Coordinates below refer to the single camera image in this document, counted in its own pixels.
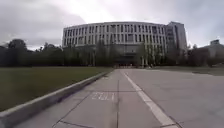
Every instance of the road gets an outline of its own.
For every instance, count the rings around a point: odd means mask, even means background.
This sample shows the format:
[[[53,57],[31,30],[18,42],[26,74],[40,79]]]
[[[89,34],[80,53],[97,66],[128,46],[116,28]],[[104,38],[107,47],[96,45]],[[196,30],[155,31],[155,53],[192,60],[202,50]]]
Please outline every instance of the road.
[[[224,77],[117,69],[16,128],[223,128]]]

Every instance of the grass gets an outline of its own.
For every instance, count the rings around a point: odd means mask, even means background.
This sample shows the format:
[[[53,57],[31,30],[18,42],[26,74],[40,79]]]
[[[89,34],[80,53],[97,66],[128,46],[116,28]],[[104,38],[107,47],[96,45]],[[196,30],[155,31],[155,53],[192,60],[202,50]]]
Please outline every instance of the grass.
[[[100,72],[96,67],[0,68],[0,112]]]
[[[210,74],[215,76],[223,76],[224,68],[222,67],[178,67],[178,66],[164,66],[164,67],[155,67],[153,69],[162,69],[169,71],[183,71],[183,72],[192,72],[198,74]]]

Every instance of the curb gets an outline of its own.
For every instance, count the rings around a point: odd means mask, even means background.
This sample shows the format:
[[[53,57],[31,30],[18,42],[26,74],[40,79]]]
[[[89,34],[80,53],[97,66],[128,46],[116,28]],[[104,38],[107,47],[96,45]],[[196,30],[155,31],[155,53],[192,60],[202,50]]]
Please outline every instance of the curb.
[[[72,84],[70,86],[59,89],[55,92],[46,94],[34,100],[28,101],[24,104],[0,112],[0,128],[14,127],[15,125],[38,114],[47,107],[50,107],[51,105],[61,102],[69,95],[74,94],[75,92],[81,90],[83,87],[105,76],[109,72],[103,72],[97,74],[95,76],[82,80],[78,83]]]

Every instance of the white road marking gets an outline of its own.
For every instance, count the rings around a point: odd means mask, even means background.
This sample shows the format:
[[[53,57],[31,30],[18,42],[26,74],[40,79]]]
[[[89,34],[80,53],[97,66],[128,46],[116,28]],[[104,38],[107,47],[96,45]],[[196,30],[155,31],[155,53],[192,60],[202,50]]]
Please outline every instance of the white road marking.
[[[152,100],[143,91],[139,91],[138,94],[142,98],[143,101],[152,102]]]
[[[155,102],[153,102],[151,100],[150,97],[148,97],[143,91],[142,89],[136,85],[134,83],[134,81],[132,81],[125,73],[123,73],[123,75],[128,79],[128,81],[131,83],[131,85],[133,86],[133,88],[137,91],[138,95],[142,98],[142,100],[146,103],[146,105],[151,109],[152,113],[155,115],[155,117],[159,120],[159,122],[163,125],[172,125],[175,124],[169,116],[167,116],[160,108],[158,105],[155,104]],[[167,128],[178,128],[178,126],[176,125],[172,125],[167,127]]]
[[[111,92],[93,92],[92,99],[93,100],[108,100],[114,101],[114,93]]]
[[[93,96],[92,96],[92,99],[93,99],[93,100],[95,100],[95,99],[96,99],[96,98],[95,98],[95,97],[96,97],[96,95],[97,95],[97,92],[94,92],[94,93],[93,93]]]

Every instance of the gray pavement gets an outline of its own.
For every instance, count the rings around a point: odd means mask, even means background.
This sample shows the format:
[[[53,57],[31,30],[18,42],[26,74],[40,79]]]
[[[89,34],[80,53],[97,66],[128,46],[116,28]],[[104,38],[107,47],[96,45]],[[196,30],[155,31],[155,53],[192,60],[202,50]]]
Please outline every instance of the gray pavement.
[[[16,128],[159,128],[121,70],[115,70]]]
[[[172,128],[161,125],[122,73],[181,127],[224,127],[223,76],[119,69],[16,128]]]
[[[183,128],[224,128],[224,77],[125,70]]]

